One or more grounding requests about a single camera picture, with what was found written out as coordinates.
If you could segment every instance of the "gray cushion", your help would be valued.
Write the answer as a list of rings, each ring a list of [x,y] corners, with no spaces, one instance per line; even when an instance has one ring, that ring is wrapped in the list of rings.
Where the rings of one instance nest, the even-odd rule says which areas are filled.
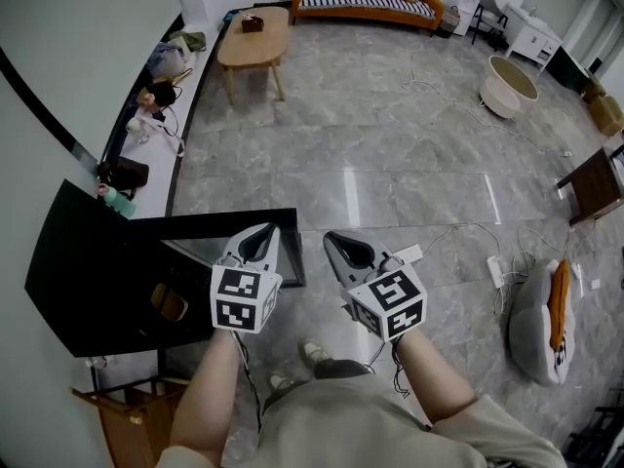
[[[565,301],[565,344],[562,351],[550,346],[550,297],[555,260],[540,260],[518,292],[509,315],[509,349],[518,366],[544,386],[562,384],[574,354],[574,314],[571,290]]]

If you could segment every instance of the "wire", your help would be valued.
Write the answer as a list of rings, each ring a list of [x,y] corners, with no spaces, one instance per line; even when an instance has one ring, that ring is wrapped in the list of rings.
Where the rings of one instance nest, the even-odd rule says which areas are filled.
[[[370,359],[370,362],[368,363],[368,366],[372,366],[374,364],[374,362],[377,360],[377,358],[381,355],[383,347],[385,347],[385,346],[386,346],[386,342],[384,341],[383,343],[381,343],[381,346],[379,347],[379,349],[372,356],[372,359]]]
[[[463,109],[464,111],[466,111],[482,127],[492,128],[492,129],[499,129],[499,130],[502,130],[503,132],[507,132],[508,134],[510,134],[510,135],[512,135],[514,137],[525,138],[526,140],[528,140],[531,144],[533,144],[538,150],[542,151],[543,153],[553,152],[553,153],[557,154],[558,156],[560,156],[562,158],[569,158],[571,156],[571,153],[569,153],[569,152],[562,153],[558,149],[550,149],[550,148],[547,148],[547,147],[541,147],[536,142],[534,142],[533,139],[530,138],[529,136],[525,136],[523,134],[518,134],[518,133],[513,132],[513,131],[511,131],[511,130],[509,130],[509,129],[501,126],[501,125],[491,125],[489,123],[484,123],[479,118],[477,118],[477,116],[468,107],[466,107],[466,106],[460,104],[459,102],[457,102],[457,101],[455,101],[455,100],[445,96],[438,89],[438,87],[436,87],[433,83],[426,82],[424,80],[418,80],[416,78],[416,72],[414,70],[416,55],[421,52],[421,50],[425,47],[425,45],[427,45],[429,43],[429,40],[431,40],[432,38],[433,38],[433,36],[429,37],[429,39],[426,42],[424,42],[420,47],[418,47],[418,50],[409,52],[409,54],[411,55],[411,66],[410,66],[410,69],[411,69],[411,80],[409,80],[407,82],[403,82],[401,84],[401,87],[403,87],[404,89],[408,90],[408,89],[411,88],[411,84],[412,83],[420,83],[422,85],[427,85],[427,86],[431,87],[433,90],[435,90],[447,104],[455,105],[455,106],[459,107],[460,109]]]
[[[169,109],[172,112],[172,114],[174,115],[174,119],[175,119],[175,131],[174,131],[174,134],[177,137],[177,131],[179,130],[179,122],[177,120],[176,112],[172,110],[172,107],[170,105],[165,106],[165,108]]]
[[[592,226],[592,230],[590,230],[583,239],[581,239],[578,244],[576,245],[576,247],[574,248],[574,250],[572,250],[572,253],[569,256],[570,261],[574,262],[574,263],[578,263],[576,261],[576,255],[578,254],[578,247],[580,247],[585,240],[592,234],[592,232],[594,232],[596,230],[596,223],[598,222],[597,219],[594,218],[594,225]]]
[[[498,254],[502,253],[502,250],[500,248],[500,241],[498,240],[496,235],[492,231],[490,231],[487,227],[485,227],[482,223],[478,223],[478,222],[456,223],[455,225],[452,225],[451,227],[449,227],[447,232],[445,232],[442,236],[440,236],[433,243],[431,243],[431,245],[429,245],[429,247],[422,253],[422,257],[418,261],[422,260],[422,258],[424,258],[424,256],[429,253],[429,250],[431,250],[434,246],[436,246],[440,241],[445,239],[451,230],[460,229],[461,227],[467,227],[468,225],[477,225],[478,227],[481,227],[482,229],[484,229],[487,232],[487,234],[489,234],[496,241],[496,246],[498,247]]]
[[[401,341],[403,336],[404,334],[401,334],[392,342],[392,360],[394,361],[394,364],[397,366],[397,370],[394,373],[394,389],[398,394],[400,394],[404,399],[406,399],[408,395],[410,394],[410,390],[403,388],[401,386],[401,382],[399,381],[399,376],[401,374],[401,371],[403,371],[403,365],[401,364],[401,361],[399,360],[399,354],[397,351],[397,347],[399,346],[399,342]]]
[[[531,229],[530,227],[525,227],[524,225],[521,225],[520,228],[518,229],[518,243],[520,244],[520,246],[522,247],[522,243],[520,241],[520,230],[524,229],[527,230],[529,232],[532,232],[533,234],[535,234],[535,236],[537,236],[539,239],[541,239],[544,243],[546,243],[549,247],[551,247],[553,250],[555,250],[556,252],[559,252],[560,254],[564,254],[567,251],[567,245],[569,243],[569,229],[567,230],[567,238],[565,239],[565,244],[562,248],[558,248],[555,245],[553,245],[552,243],[548,242],[546,240],[546,238],[544,238],[544,236],[542,236],[539,232]]]
[[[260,406],[260,398],[257,394],[257,388],[255,388],[254,379],[252,378],[252,372],[250,371],[250,352],[245,346],[245,343],[241,340],[241,337],[235,331],[231,331],[230,334],[236,341],[236,346],[243,362],[243,370],[245,372],[245,376],[247,377],[247,381],[250,383],[253,398],[255,399],[255,419],[257,420],[257,431],[259,433],[262,429],[262,409]]]
[[[183,76],[187,73],[190,73],[193,71],[192,67],[189,67],[187,69],[184,69],[181,73],[179,73],[178,76]],[[178,100],[180,98],[180,96],[182,95],[182,92],[184,92],[184,90],[182,89],[182,87],[180,85],[172,85],[172,87],[175,89],[179,89],[179,94],[177,96],[175,96],[175,100]]]
[[[172,107],[170,105],[165,106],[165,108],[168,108],[172,112],[172,114],[174,115],[175,131],[172,134],[169,131],[169,129],[167,127],[165,127],[164,124],[163,124],[163,130],[165,131],[165,134],[167,134],[169,137],[176,138],[177,141],[179,142],[179,145],[181,146],[181,150],[180,150],[180,147],[179,147],[178,150],[177,150],[176,156],[178,158],[181,158],[182,156],[184,156],[184,151],[186,150],[186,143],[184,142],[184,140],[182,140],[182,137],[178,136],[178,134],[177,134],[177,131],[179,130],[179,122],[177,120],[176,112],[172,110]]]

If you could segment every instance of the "striped cushion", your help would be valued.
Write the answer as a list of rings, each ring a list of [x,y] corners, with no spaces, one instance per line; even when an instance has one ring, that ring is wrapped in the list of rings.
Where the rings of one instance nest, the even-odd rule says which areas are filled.
[[[343,7],[357,7],[362,9],[386,9],[421,16],[432,20],[435,13],[421,0],[406,2],[405,0],[301,0],[300,11],[315,9],[339,9]]]

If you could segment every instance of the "bottle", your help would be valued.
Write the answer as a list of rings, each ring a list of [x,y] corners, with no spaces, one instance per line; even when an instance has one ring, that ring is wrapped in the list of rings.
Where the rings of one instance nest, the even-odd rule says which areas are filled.
[[[130,218],[137,205],[130,201],[121,192],[118,192],[114,187],[110,187],[104,183],[97,187],[97,195],[101,196],[110,208],[115,212],[123,215],[125,218]]]

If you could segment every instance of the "sneaker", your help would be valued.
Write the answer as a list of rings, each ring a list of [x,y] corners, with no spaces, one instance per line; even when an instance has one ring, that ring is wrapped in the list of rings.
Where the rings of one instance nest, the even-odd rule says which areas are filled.
[[[309,338],[299,341],[299,355],[303,363],[313,369],[321,361],[331,359],[330,355]]]
[[[279,370],[274,370],[269,374],[269,386],[273,391],[282,390],[294,383],[289,377]]]

